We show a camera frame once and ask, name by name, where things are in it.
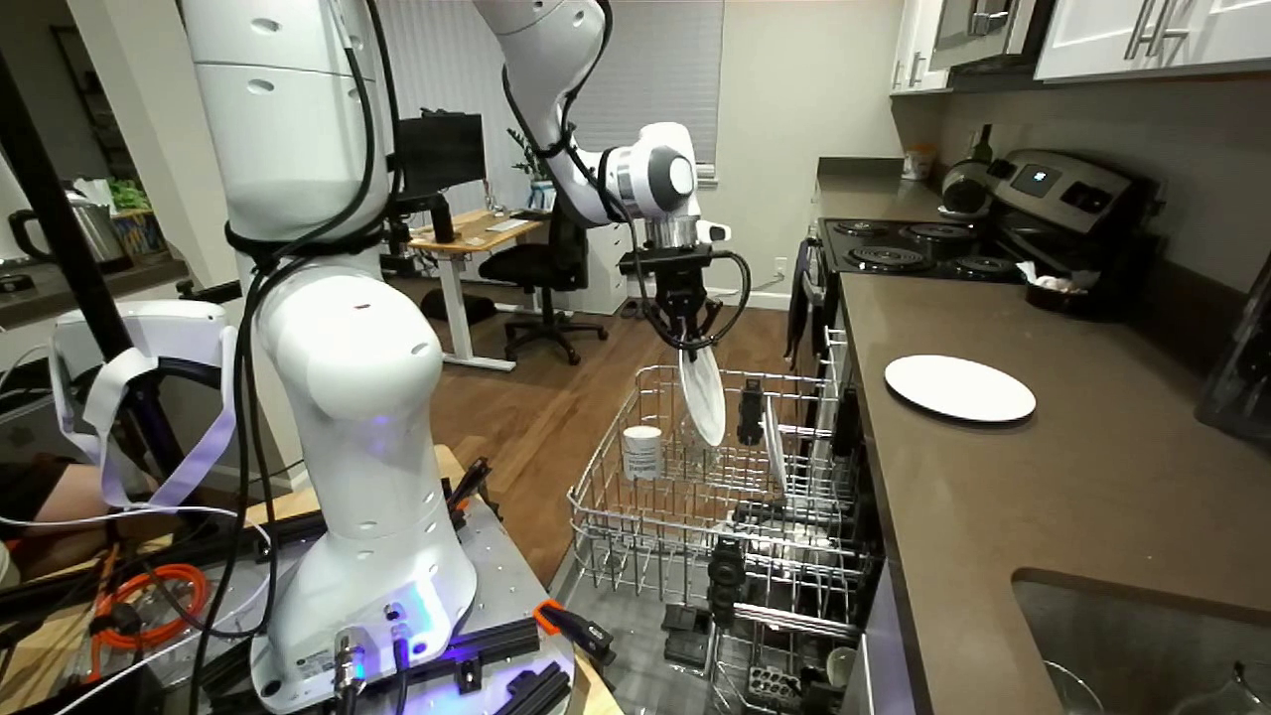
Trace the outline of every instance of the wooden table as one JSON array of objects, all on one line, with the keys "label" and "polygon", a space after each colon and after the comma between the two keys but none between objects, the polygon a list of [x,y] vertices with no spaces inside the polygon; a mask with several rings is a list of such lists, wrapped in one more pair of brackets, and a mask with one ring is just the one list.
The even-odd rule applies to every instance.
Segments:
[{"label": "wooden table", "polygon": [[473,254],[493,250],[508,240],[524,237],[548,222],[547,220],[530,220],[502,231],[487,230],[506,220],[508,220],[507,216],[496,216],[491,211],[460,213],[452,220],[455,232],[460,234],[454,243],[437,243],[431,227],[411,231],[413,239],[407,245],[435,255],[441,264],[441,292],[446,297],[446,321],[450,323],[450,342],[454,349],[454,352],[444,354],[446,363],[505,373],[516,367],[516,363],[510,361],[482,357],[473,352],[472,334],[468,331],[468,311],[464,309],[464,292],[459,283],[464,263]]},{"label": "wooden table", "polygon": [[[444,446],[437,446],[436,452],[441,476],[449,478],[451,484],[459,484],[464,469],[454,453]],[[273,511],[278,519],[299,517],[316,512],[318,498],[313,489],[286,494],[273,500]],[[257,504],[249,508],[248,518],[264,523],[264,505]],[[18,645],[9,664],[9,674],[0,683],[0,715],[34,705],[52,695],[67,662],[75,657],[84,640],[90,620],[86,603],[65,608]],[[622,715],[613,693],[587,663],[586,657],[581,653],[574,655],[573,693],[567,715]],[[92,700],[85,702],[84,712],[93,711],[92,702]]]}]

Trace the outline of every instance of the dishwasher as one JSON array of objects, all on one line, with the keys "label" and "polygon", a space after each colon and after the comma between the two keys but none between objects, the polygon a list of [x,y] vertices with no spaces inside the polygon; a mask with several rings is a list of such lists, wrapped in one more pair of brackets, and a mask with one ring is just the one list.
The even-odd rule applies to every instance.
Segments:
[{"label": "dishwasher", "polygon": [[[836,714],[883,564],[863,448],[830,450],[827,380],[721,378],[730,424],[710,447],[679,371],[637,373],[568,493],[573,541],[552,593],[614,636],[604,677],[624,712]],[[777,455],[740,424],[756,403]],[[661,431],[660,479],[624,475],[636,425]]]}]

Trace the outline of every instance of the stainless steel sink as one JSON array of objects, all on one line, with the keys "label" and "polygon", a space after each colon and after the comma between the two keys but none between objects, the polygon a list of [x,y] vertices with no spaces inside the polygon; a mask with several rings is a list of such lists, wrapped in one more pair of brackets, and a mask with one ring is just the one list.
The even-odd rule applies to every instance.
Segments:
[{"label": "stainless steel sink", "polygon": [[1271,615],[1237,621],[1204,603],[1052,574],[1021,573],[1013,585],[1042,660],[1084,681],[1106,712],[1169,712],[1221,686],[1235,660],[1271,662]]}]

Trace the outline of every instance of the plate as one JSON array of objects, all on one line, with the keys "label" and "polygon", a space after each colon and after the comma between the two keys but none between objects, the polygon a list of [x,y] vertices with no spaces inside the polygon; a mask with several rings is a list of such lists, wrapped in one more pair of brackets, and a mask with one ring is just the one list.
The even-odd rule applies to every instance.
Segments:
[{"label": "plate", "polygon": [[883,380],[919,408],[972,423],[1012,423],[1037,409],[1037,399],[1024,384],[948,354],[901,357],[887,366]]},{"label": "plate", "polygon": [[764,410],[764,442],[768,443],[768,471],[780,480],[782,489],[785,488],[785,451],[782,450],[780,420],[777,419],[777,409],[773,408],[773,399],[768,399],[768,409]]},{"label": "plate", "polygon": [[698,349],[697,361],[689,361],[688,351],[680,349],[680,389],[702,439],[719,447],[724,428],[723,381],[713,349]]}]

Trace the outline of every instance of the dish rack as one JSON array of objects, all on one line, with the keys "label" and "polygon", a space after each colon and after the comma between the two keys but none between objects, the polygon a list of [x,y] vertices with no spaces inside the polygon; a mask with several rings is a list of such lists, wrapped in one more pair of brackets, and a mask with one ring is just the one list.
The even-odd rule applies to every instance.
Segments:
[{"label": "dish rack", "polygon": [[[821,410],[836,408],[827,382],[736,371],[721,371],[721,378],[728,431],[710,447],[686,411],[677,368],[637,373],[636,389],[568,493],[572,556],[580,583],[731,612],[714,618],[698,674],[726,711],[779,712],[787,709],[777,697],[775,672],[770,687],[764,673],[752,676],[775,668],[797,677],[817,658],[824,664],[827,648],[854,648],[858,596],[878,560],[857,546],[860,461],[816,457],[831,453],[833,432],[808,427]],[[745,444],[737,436],[747,384],[751,391],[758,384],[763,410],[775,414],[784,470],[775,469],[764,437]],[[636,425],[662,433],[661,479],[624,475],[622,436]],[[736,544],[744,563],[745,582],[731,605],[712,598],[709,569],[721,541]]]}]

